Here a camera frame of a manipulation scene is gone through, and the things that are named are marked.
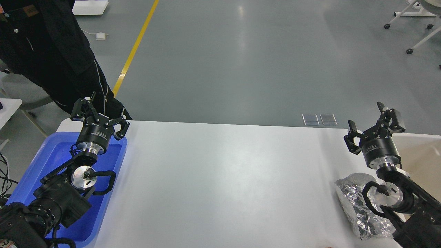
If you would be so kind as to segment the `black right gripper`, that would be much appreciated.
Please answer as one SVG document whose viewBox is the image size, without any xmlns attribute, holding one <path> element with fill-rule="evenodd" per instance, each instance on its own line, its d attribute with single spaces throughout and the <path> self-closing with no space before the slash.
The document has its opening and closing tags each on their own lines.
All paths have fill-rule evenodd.
<svg viewBox="0 0 441 248">
<path fill-rule="evenodd" d="M 377 102 L 381 115 L 374 127 L 359 133 L 356 124 L 348 120 L 348 134 L 343 137 L 348 150 L 353 154 L 363 153 L 366 165 L 371 169 L 380 168 L 381 164 L 398 165 L 401 168 L 401 157 L 392 140 L 392 134 L 404 133 L 405 124 L 401 113 L 392 108 L 388 109 L 382 102 Z"/>
</svg>

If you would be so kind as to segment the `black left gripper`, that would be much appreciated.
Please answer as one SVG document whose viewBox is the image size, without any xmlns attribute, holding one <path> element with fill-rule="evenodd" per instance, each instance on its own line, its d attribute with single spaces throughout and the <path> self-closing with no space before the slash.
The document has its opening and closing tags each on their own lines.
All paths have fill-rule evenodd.
<svg viewBox="0 0 441 248">
<path fill-rule="evenodd" d="M 121 140 L 125 137 L 130 123 L 127 120 L 126 108 L 121 110 L 115 119 L 98 115 L 93 106 L 96 92 L 90 97 L 78 99 L 73 105 L 71 121 L 82 122 L 82 129 L 76 141 L 76 147 L 82 151 L 100 155 L 106 153 L 111 137 Z"/>
</svg>

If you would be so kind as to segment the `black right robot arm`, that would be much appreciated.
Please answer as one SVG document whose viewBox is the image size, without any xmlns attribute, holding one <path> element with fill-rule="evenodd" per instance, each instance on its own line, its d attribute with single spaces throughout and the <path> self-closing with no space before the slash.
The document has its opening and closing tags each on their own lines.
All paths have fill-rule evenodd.
<svg viewBox="0 0 441 248">
<path fill-rule="evenodd" d="M 416 184 L 402 170 L 401 157 L 392 139 L 403 133 L 402 117 L 396 109 L 377 102 L 380 116 L 374 126 L 359 132 L 354 121 L 344 141 L 353 154 L 362 153 L 366 165 L 384 182 L 367 182 L 362 190 L 366 206 L 375 215 L 388 219 L 395 228 L 393 239 L 403 248 L 441 246 L 440 202 Z"/>
</svg>

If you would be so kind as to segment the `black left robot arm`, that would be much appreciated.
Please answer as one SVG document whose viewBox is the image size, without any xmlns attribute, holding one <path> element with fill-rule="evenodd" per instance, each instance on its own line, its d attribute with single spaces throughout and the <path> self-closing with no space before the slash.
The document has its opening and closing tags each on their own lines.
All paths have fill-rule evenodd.
<svg viewBox="0 0 441 248">
<path fill-rule="evenodd" d="M 70 227 L 92 207 L 91 196 L 109 193 L 117 178 L 115 171 L 96 171 L 98 156 L 107 152 L 111 138 L 125 137 L 130 123 L 124 113 L 115 119 L 98 113 L 93 106 L 95 92 L 73 105 L 72 121 L 82 122 L 78 139 L 70 148 L 71 158 L 40 179 L 35 199 L 1 208 L 2 248 L 57 248 L 76 243 L 57 237 L 60 226 Z"/>
</svg>

